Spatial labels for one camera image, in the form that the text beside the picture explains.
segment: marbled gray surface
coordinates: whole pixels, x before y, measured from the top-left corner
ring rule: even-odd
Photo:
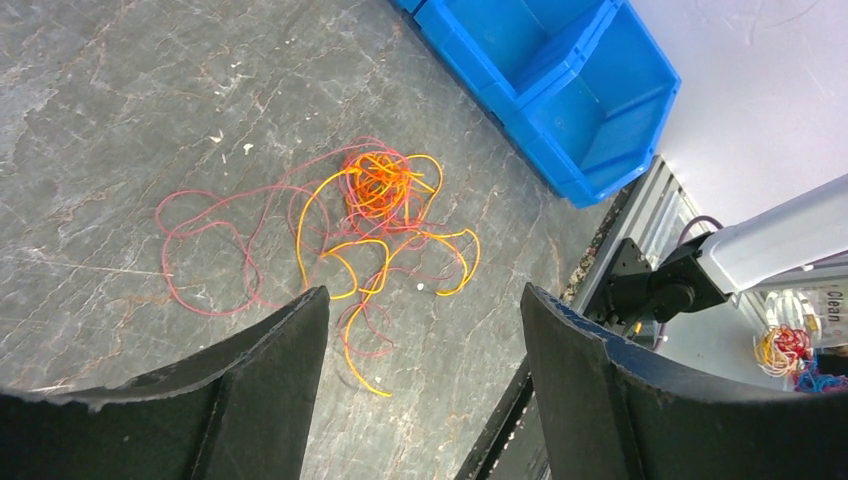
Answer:
[[[431,218],[476,229],[482,263],[454,297],[394,274],[375,299],[396,349],[356,361],[393,398],[359,387],[332,339],[303,478],[452,477],[523,356],[524,282],[561,291],[604,208],[553,198],[388,0],[11,0],[0,11],[0,383],[119,384],[263,318],[269,309],[210,318],[173,301],[154,209],[180,189],[273,183],[371,134],[443,162]],[[208,204],[180,200],[165,219]],[[262,205],[245,199],[219,218],[250,231]],[[282,202],[257,251],[263,293],[281,303],[301,288],[284,216]],[[216,230],[172,249],[187,300],[244,299],[234,245]],[[377,268],[364,250],[357,265]],[[435,247],[400,264],[451,267]],[[331,263],[317,275],[331,292],[348,285]],[[354,341],[379,347],[361,325]]]

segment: blue plastic bin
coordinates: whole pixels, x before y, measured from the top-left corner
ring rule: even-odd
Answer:
[[[427,0],[421,32],[493,113],[580,71],[621,0]]]
[[[419,5],[424,3],[424,0],[393,0],[400,8],[407,12],[414,12]]]
[[[594,205],[648,170],[680,77],[624,3],[580,73],[502,118],[552,189]]]

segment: bundle of colored string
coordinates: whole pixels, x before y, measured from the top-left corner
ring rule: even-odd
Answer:
[[[796,391],[848,390],[848,377],[819,372],[810,337],[803,329],[786,325],[770,328],[761,339],[754,339],[754,355],[768,375],[791,377]]]
[[[345,155],[341,169],[325,180],[310,182],[303,186],[294,186],[288,183],[294,173],[320,160],[339,154]],[[413,164],[418,162],[426,162],[434,167],[437,174],[435,182],[426,181],[426,175],[423,170],[413,168]],[[423,276],[433,282],[444,282],[453,277],[453,275],[427,277],[402,267],[393,266],[392,262],[402,251],[423,248],[431,241],[447,248],[455,257],[457,265],[462,269],[462,276],[456,286],[445,290],[435,290],[435,293],[439,296],[448,296],[459,292],[471,280],[480,261],[480,241],[473,231],[464,229],[454,233],[437,233],[438,230],[445,230],[445,226],[428,223],[425,220],[430,206],[442,188],[443,177],[444,174],[441,165],[428,155],[404,156],[377,139],[361,137],[351,145],[310,160],[290,170],[277,183],[270,186],[226,198],[201,190],[184,190],[174,193],[166,197],[156,209],[157,224],[166,234],[165,243],[162,247],[162,270],[165,274],[165,281],[175,300],[191,311],[204,315],[232,315],[249,308],[253,304],[280,308],[282,306],[281,304],[267,301],[260,296],[263,275],[252,253],[256,237],[268,220],[269,211],[276,195],[286,190],[293,191],[294,193],[289,201],[288,227],[295,237],[297,263],[301,272],[303,288],[305,290],[309,287],[311,276],[307,271],[308,269],[304,259],[305,252],[313,253],[318,259],[337,260],[349,273],[352,282],[351,289],[345,293],[332,295],[331,297],[334,300],[338,300],[359,295],[357,303],[342,312],[342,317],[346,319],[346,321],[340,322],[341,329],[343,330],[340,336],[344,343],[345,360],[351,372],[365,388],[381,396],[391,396],[388,392],[373,387],[360,374],[351,357],[352,353],[369,357],[385,355],[391,351],[393,346],[391,340],[374,327],[369,316],[369,310],[377,309],[386,318],[388,318],[388,313],[385,309],[373,305],[370,300],[374,295],[383,290],[388,274],[392,271],[403,271],[408,275]],[[327,205],[320,198],[322,192],[332,184],[336,184],[339,187],[347,214],[342,222],[342,226],[336,232],[330,232],[330,215]],[[232,223],[208,220],[211,213],[228,206],[234,200],[258,194],[267,194],[268,198],[259,222],[247,242],[242,240],[240,233]],[[175,198],[184,195],[205,196],[214,200],[215,203],[199,215],[180,223],[174,228],[165,227],[161,220],[162,211]],[[299,215],[295,215],[296,199],[301,195],[305,195],[307,198],[305,204],[300,209]],[[323,230],[314,226],[306,227],[305,220],[307,212],[313,205],[317,205],[323,213]],[[206,223],[197,227],[194,226],[198,222],[203,221]],[[244,255],[244,284],[249,296],[248,300],[242,305],[225,311],[203,310],[185,301],[180,296],[179,289],[174,284],[171,273],[172,268],[168,261],[168,249],[173,240],[185,239],[216,227],[224,227],[230,230],[236,238],[236,242]],[[323,236],[320,248],[309,247],[305,243],[305,230],[317,232]],[[456,244],[458,238],[465,236],[470,237],[475,246],[473,262],[469,262],[466,259],[462,250]],[[341,241],[332,247],[329,246],[331,239],[350,237],[353,238]],[[360,276],[354,267],[342,256],[344,250],[357,245],[377,245],[383,252],[384,261],[382,266],[364,282],[360,282]],[[390,344],[388,349],[367,353],[361,352],[351,346],[351,328],[354,321],[360,315],[364,317],[368,328],[378,338]]]

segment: blue string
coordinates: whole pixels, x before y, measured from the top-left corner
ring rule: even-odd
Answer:
[[[834,390],[848,390],[848,377],[819,373],[818,361],[814,353],[813,358],[807,362],[807,367],[795,380],[795,391],[823,393]]]

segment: white tube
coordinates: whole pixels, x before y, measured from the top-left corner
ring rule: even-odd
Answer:
[[[711,235],[698,263],[724,293],[848,250],[848,174]]]

